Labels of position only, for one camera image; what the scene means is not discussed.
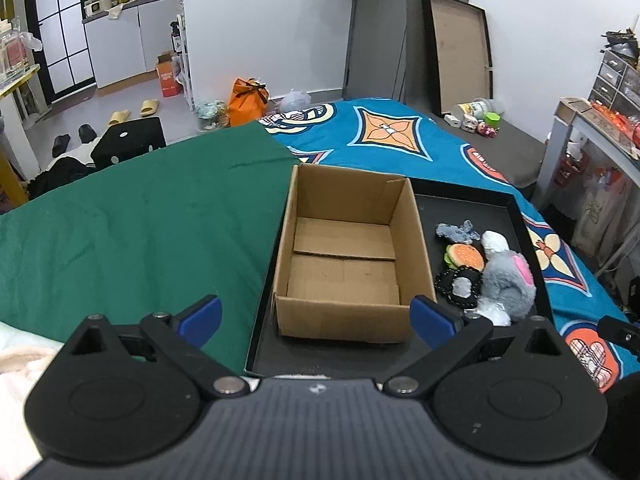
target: white table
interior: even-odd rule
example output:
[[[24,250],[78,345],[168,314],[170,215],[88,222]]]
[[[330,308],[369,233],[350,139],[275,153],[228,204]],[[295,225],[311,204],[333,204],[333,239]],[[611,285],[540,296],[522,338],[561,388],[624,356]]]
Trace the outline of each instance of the white table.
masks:
[[[551,138],[546,146],[545,157],[542,160],[542,166],[536,182],[536,189],[531,199],[531,202],[539,211],[542,211],[548,205],[554,177],[566,152],[566,145],[573,128],[576,128],[599,147],[636,186],[640,187],[640,169],[610,140],[619,139],[624,134],[621,134],[615,126],[591,108],[587,101],[578,98],[563,98],[556,109]],[[620,248],[595,273],[596,277],[628,248],[638,234],[640,234],[640,222],[629,232]]]
[[[14,154],[18,170],[26,180],[35,178],[40,173],[40,165],[27,135],[22,127],[22,119],[15,104],[12,92],[26,83],[40,70],[40,65],[31,66],[20,78],[7,85],[0,86],[0,112],[4,119],[4,134]]]

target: blue bedsheet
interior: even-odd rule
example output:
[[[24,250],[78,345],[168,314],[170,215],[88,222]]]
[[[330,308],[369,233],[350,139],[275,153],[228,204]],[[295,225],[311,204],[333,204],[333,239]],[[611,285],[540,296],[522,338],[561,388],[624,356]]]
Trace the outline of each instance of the blue bedsheet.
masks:
[[[625,319],[569,246],[471,145],[389,99],[321,105],[260,122],[303,162],[399,173],[515,195],[545,279],[556,328],[601,391],[640,370],[626,350],[598,337],[605,314]]]

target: green blanket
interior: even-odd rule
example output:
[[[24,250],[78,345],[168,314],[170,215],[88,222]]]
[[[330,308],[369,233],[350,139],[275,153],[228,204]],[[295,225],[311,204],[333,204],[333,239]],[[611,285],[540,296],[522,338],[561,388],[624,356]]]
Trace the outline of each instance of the green blanket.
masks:
[[[84,316],[138,322],[206,294],[204,351],[236,373],[297,163],[258,123],[185,140],[0,217],[0,320],[64,341]]]

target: orange bag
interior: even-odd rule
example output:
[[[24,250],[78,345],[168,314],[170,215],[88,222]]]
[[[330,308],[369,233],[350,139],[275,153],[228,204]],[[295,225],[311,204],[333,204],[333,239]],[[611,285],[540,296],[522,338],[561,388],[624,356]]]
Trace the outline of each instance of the orange bag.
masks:
[[[255,79],[236,79],[229,99],[229,124],[240,126],[263,117],[267,111],[269,91]]]

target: blue gripper pad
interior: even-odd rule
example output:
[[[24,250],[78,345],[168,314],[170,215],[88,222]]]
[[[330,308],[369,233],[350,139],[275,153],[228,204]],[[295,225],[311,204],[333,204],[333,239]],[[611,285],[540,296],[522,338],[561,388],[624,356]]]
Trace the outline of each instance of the blue gripper pad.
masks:
[[[433,350],[462,330],[463,310],[442,305],[426,296],[416,296],[409,305],[411,327]]]
[[[187,343],[202,348],[220,328],[222,302],[215,294],[204,298],[172,317],[171,328]]]

